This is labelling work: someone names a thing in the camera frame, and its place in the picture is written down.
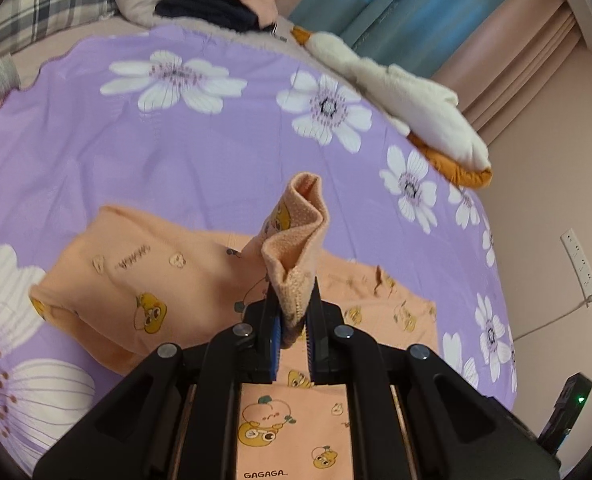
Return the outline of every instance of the white flower print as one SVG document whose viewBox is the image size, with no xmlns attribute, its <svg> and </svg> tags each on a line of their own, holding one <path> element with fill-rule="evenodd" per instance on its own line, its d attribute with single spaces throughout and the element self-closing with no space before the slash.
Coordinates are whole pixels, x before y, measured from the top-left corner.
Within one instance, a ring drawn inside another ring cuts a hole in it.
<svg viewBox="0 0 592 480">
<path fill-rule="evenodd" d="M 95 386 L 85 371 L 55 359 L 4 364 L 44 323 L 28 292 L 45 272 L 17 263 L 13 248 L 0 245 L 0 441 L 31 475 L 41 455 L 89 410 Z"/>
<path fill-rule="evenodd" d="M 485 299 L 477 295 L 478 307 L 476 308 L 476 323 L 482 330 L 480 334 L 480 351 L 483 352 L 485 364 L 489 365 L 492 383 L 495 383 L 500 377 L 501 364 L 505 364 L 512 357 L 512 351 L 509 346 L 502 341 L 505 335 L 505 325 L 501 323 L 498 315 L 492 312 L 492 304 L 489 297 Z"/>
<path fill-rule="evenodd" d="M 204 59 L 183 58 L 168 50 L 156 50 L 149 61 L 117 61 L 109 70 L 122 77 L 104 84 L 102 95 L 144 90 L 138 99 L 141 112 L 165 110 L 180 98 L 203 114 L 219 114 L 223 97 L 240 97 L 247 86 L 244 79 L 229 77 L 229 70 Z"/>
<path fill-rule="evenodd" d="M 390 146 L 387 150 L 388 170 L 380 170 L 380 177 L 385 187 L 392 195 L 400 195 L 398 207 L 400 213 L 410 222 L 418 223 L 427 234 L 431 226 L 438 222 L 431 208 L 436 204 L 436 183 L 424 180 L 429 170 L 429 164 L 416 150 L 413 150 L 407 161 L 402 150 L 397 146 Z"/>
<path fill-rule="evenodd" d="M 336 136 L 348 152 L 358 153 L 361 136 L 356 130 L 371 128 L 371 110 L 358 104 L 360 95 L 328 75 L 316 81 L 302 70 L 292 74 L 291 88 L 278 92 L 276 102 L 286 112 L 303 114 L 291 125 L 299 136 L 316 139 L 321 146 Z"/>
<path fill-rule="evenodd" d="M 449 366 L 456 370 L 474 388 L 478 387 L 478 372 L 476 371 L 474 358 L 470 357 L 465 365 L 462 365 L 462 345 L 458 333 L 453 336 L 446 333 L 442 336 L 442 353 L 445 362 Z"/>
<path fill-rule="evenodd" d="M 507 335 L 509 336 L 509 348 L 512 350 L 512 392 L 516 393 L 518 380 L 516 378 L 516 350 L 514 349 L 514 338 L 512 337 L 512 329 L 507 325 Z"/>
<path fill-rule="evenodd" d="M 463 229 L 467 228 L 470 223 L 472 225 L 480 224 L 480 215 L 474 203 L 470 192 L 450 184 L 450 196 L 448 198 L 450 204 L 458 204 L 456 209 L 456 223 Z"/>
<path fill-rule="evenodd" d="M 485 231 L 483 231 L 483 249 L 487 251 L 485 260 L 487 267 L 493 267 L 496 260 L 496 252 L 494 251 L 494 237 L 492 230 L 489 228 L 489 220 L 483 216 L 483 222 L 485 222 Z"/>
</svg>

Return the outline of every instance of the cartoon character print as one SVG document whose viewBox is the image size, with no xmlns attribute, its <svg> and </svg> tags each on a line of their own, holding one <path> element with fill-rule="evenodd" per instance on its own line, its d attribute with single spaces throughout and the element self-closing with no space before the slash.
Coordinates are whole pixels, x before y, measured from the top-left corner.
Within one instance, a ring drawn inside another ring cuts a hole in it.
<svg viewBox="0 0 592 480">
<path fill-rule="evenodd" d="M 243 423 L 238 428 L 238 440 L 245 446 L 269 446 L 285 424 L 295 424 L 291 408 L 283 400 L 263 396 L 256 404 L 243 410 Z"/>
<path fill-rule="evenodd" d="M 287 386 L 290 388 L 311 388 L 313 384 L 304 373 L 292 370 L 287 375 Z"/>
<path fill-rule="evenodd" d="M 348 308 L 343 312 L 343 319 L 345 319 L 345 324 L 358 326 L 362 323 L 362 307 L 353 306 Z"/>
<path fill-rule="evenodd" d="M 249 290 L 245 293 L 242 301 L 236 301 L 234 303 L 234 312 L 240 314 L 240 319 L 245 316 L 245 310 L 254 301 L 259 301 L 267 297 L 267 290 L 269 289 L 269 274 L 255 282 Z"/>
<path fill-rule="evenodd" d="M 332 415 L 333 416 L 341 416 L 341 415 L 343 415 L 343 413 L 345 413 L 345 407 L 343 406 L 343 403 L 337 402 L 332 406 Z M 344 426 L 345 428 L 349 428 L 349 421 L 341 422 L 341 425 Z"/>
<path fill-rule="evenodd" d="M 185 256 L 182 253 L 173 253 L 169 256 L 169 265 L 172 267 L 182 269 L 186 263 L 187 260 L 185 260 Z"/>
<path fill-rule="evenodd" d="M 47 310 L 47 308 L 45 308 L 45 304 L 42 303 L 42 301 L 36 300 L 35 298 L 29 298 L 29 300 L 31 301 L 31 304 L 38 315 L 42 317 L 42 319 L 45 319 L 45 310 Z"/>
<path fill-rule="evenodd" d="M 377 288 L 383 285 L 389 290 L 389 294 L 396 288 L 396 280 L 392 278 L 382 267 L 376 267 L 376 281 L 378 283 Z"/>
<path fill-rule="evenodd" d="M 401 330 L 404 330 L 405 332 L 413 332 L 413 330 L 415 330 L 417 318 L 409 312 L 405 306 L 406 304 L 407 301 L 404 301 L 394 308 L 394 321 L 396 321 L 396 324 Z"/>
<path fill-rule="evenodd" d="M 311 452 L 311 458 L 314 459 L 315 468 L 327 469 L 335 464 L 338 453 L 331 449 L 330 446 L 316 447 Z"/>
<path fill-rule="evenodd" d="M 148 334 L 155 334 L 167 315 L 167 306 L 150 292 L 140 294 L 136 298 L 136 312 L 134 313 L 134 328 L 144 330 Z"/>
<path fill-rule="evenodd" d="M 101 254 L 96 254 L 92 258 L 92 266 L 98 274 L 103 275 L 104 274 L 104 256 L 102 256 Z"/>
<path fill-rule="evenodd" d="M 268 233 L 270 226 L 278 232 L 286 231 L 291 227 L 291 214 L 283 200 L 278 202 L 278 205 L 271 213 L 268 222 L 265 224 L 265 234 Z"/>
</svg>

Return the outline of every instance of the curtain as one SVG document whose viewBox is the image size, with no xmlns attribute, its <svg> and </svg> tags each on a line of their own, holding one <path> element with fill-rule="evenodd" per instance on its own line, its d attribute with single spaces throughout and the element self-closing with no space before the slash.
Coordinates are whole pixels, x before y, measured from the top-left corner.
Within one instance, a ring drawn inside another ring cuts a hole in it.
<svg viewBox="0 0 592 480">
<path fill-rule="evenodd" d="M 566 0 L 505 0 L 432 77 L 491 143 L 581 39 Z"/>
<path fill-rule="evenodd" d="M 302 0 L 290 19 L 429 77 L 504 0 Z"/>
</svg>

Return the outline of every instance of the blue gripper pad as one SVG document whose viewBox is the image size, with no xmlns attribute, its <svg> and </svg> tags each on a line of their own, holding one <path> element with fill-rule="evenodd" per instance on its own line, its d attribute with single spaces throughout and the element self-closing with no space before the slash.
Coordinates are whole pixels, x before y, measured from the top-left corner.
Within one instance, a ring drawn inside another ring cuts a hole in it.
<svg viewBox="0 0 592 480">
<path fill-rule="evenodd" d="M 281 362 L 281 317 L 276 316 L 271 330 L 271 380 L 278 376 L 278 365 Z"/>
</svg>

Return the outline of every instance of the blue curtain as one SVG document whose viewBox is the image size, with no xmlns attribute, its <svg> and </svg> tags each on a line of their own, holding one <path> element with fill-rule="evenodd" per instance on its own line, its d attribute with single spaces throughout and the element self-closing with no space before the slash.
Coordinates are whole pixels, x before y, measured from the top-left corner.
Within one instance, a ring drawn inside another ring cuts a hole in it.
<svg viewBox="0 0 592 480">
<path fill-rule="evenodd" d="M 303 0 L 290 19 L 430 77 L 504 0 Z"/>
</svg>

